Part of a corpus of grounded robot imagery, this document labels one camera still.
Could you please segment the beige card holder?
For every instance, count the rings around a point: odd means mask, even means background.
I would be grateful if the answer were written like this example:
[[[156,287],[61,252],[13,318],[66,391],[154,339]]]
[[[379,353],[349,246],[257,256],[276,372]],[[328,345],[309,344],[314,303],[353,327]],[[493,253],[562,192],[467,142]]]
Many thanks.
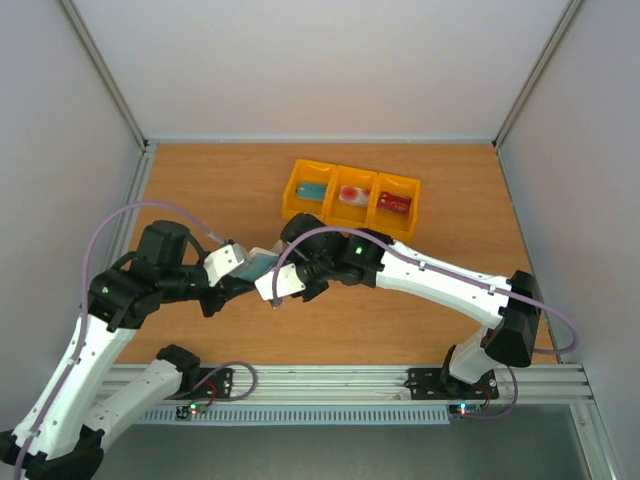
[[[231,272],[230,276],[253,283],[275,266],[283,250],[284,243],[281,240],[278,240],[270,249],[261,247],[244,249],[245,261]]]

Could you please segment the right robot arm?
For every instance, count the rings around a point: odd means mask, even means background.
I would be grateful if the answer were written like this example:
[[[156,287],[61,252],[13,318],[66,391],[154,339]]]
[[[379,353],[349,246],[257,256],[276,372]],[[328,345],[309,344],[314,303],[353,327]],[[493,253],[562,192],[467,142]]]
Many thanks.
[[[531,365],[540,310],[535,278],[517,270],[488,275],[420,254],[392,237],[367,228],[332,229],[315,216],[295,215],[283,228],[286,265],[300,283],[294,296],[309,301],[330,282],[398,291],[451,308],[481,326],[467,341],[449,348],[438,388],[461,398],[498,365]]]

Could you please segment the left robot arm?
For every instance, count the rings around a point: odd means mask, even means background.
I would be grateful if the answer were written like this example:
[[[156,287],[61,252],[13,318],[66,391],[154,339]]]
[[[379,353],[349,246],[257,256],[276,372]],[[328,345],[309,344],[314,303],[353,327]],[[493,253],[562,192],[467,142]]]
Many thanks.
[[[70,343],[24,419],[1,434],[1,460],[17,479],[90,479],[106,450],[146,410],[164,399],[213,389],[200,358],[171,344],[118,393],[94,401],[117,357],[164,304],[199,303],[211,317],[252,291],[233,277],[247,253],[233,241],[207,252],[188,227],[147,226],[135,250],[89,284]]]

